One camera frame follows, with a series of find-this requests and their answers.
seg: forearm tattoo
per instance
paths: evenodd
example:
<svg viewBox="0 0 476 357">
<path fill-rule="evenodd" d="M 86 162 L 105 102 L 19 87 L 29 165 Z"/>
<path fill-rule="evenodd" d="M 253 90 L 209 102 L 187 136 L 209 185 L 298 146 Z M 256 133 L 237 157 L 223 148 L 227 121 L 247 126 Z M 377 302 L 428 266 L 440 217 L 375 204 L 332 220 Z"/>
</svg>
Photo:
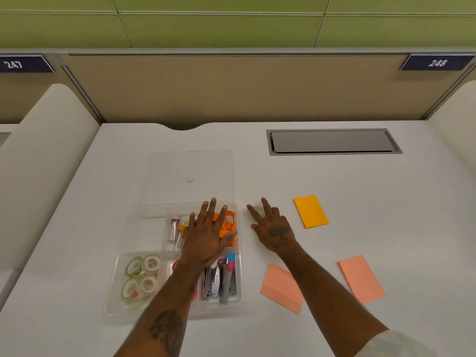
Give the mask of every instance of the forearm tattoo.
<svg viewBox="0 0 476 357">
<path fill-rule="evenodd" d="M 272 237 L 279 237 L 279 242 L 281 244 L 286 244 L 288 242 L 288 237 L 286 234 L 289 233 L 289 228 L 287 227 L 275 227 L 269 229 L 269 235 Z"/>
<path fill-rule="evenodd" d="M 160 313 L 149 333 L 154 339 L 158 339 L 171 357 L 178 357 L 182 347 L 183 323 L 179 315 L 174 310 L 167 310 Z"/>
</svg>

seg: orange sticky note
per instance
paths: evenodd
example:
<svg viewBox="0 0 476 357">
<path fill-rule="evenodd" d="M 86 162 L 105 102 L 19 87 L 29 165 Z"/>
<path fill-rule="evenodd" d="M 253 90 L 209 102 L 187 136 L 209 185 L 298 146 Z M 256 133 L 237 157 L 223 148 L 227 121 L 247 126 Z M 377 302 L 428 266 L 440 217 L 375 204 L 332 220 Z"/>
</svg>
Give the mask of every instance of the orange sticky note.
<svg viewBox="0 0 476 357">
<path fill-rule="evenodd" d="M 315 195 L 294 198 L 294 204 L 296 204 L 297 211 L 299 211 L 306 229 L 329 224 L 324 210 L 322 210 L 321 204 L 319 204 L 318 198 Z"/>
<path fill-rule="evenodd" d="M 291 312 L 301 314 L 304 297 L 293 276 L 287 270 L 270 264 L 260 293 Z"/>
<path fill-rule="evenodd" d="M 370 303 L 385 297 L 382 287 L 364 256 L 343 259 L 337 263 L 352 293 L 360 302 Z"/>
</svg>

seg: washi tape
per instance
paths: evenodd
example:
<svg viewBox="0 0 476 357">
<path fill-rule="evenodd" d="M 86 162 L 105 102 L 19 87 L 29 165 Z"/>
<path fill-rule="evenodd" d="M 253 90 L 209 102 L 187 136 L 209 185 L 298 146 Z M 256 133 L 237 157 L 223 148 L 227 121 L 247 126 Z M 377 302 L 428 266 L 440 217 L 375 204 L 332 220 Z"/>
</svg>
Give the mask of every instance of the washi tape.
<svg viewBox="0 0 476 357">
<path fill-rule="evenodd" d="M 140 262 L 140 267 L 146 275 L 156 275 L 159 263 L 160 257 L 157 254 L 147 254 Z"/>
<path fill-rule="evenodd" d="M 141 257 L 135 257 L 132 259 L 126 267 L 126 276 L 131 278 L 138 277 L 144 273 L 142 267 L 140 266 L 140 262 L 142 261 Z"/>
<path fill-rule="evenodd" d="M 146 296 L 157 292 L 157 279 L 153 276 L 145 276 L 139 280 L 139 290 Z"/>
<path fill-rule="evenodd" d="M 123 299 L 136 299 L 139 296 L 137 292 L 137 280 L 136 279 L 129 279 L 122 287 L 122 294 L 121 297 Z"/>
</svg>

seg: desk surface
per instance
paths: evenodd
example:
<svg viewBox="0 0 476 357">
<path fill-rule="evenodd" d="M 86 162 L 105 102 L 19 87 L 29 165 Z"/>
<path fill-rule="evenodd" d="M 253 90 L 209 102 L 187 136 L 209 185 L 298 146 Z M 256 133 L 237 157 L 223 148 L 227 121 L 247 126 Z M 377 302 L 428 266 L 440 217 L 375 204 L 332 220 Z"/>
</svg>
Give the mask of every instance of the desk surface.
<svg viewBox="0 0 476 357">
<path fill-rule="evenodd" d="M 403 154 L 269 156 L 266 129 L 343 127 L 386 127 Z M 340 282 L 338 260 L 366 257 L 387 294 L 367 307 L 391 329 L 440 356 L 474 353 L 476 181 L 430 125 L 396 121 L 217 123 L 190 131 L 104 124 L 0 313 L 2 354 L 112 355 L 131 326 L 105 324 L 102 307 L 148 157 L 218 149 L 233 151 L 243 311 L 190 321 L 183 356 L 332 356 L 306 305 L 296 316 L 259 294 L 268 264 L 282 266 L 248 228 L 245 205 L 261 196 Z M 318 196 L 328 226 L 303 228 L 292 199 L 309 194 Z"/>
</svg>

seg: green wall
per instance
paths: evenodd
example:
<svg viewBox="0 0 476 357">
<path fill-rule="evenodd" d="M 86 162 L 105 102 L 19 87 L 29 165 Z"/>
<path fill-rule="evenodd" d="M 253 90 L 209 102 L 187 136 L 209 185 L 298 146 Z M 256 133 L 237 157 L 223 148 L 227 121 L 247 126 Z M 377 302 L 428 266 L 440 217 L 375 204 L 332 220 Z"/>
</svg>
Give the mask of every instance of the green wall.
<svg viewBox="0 0 476 357">
<path fill-rule="evenodd" d="M 476 0 L 0 0 L 0 47 L 476 47 Z"/>
</svg>

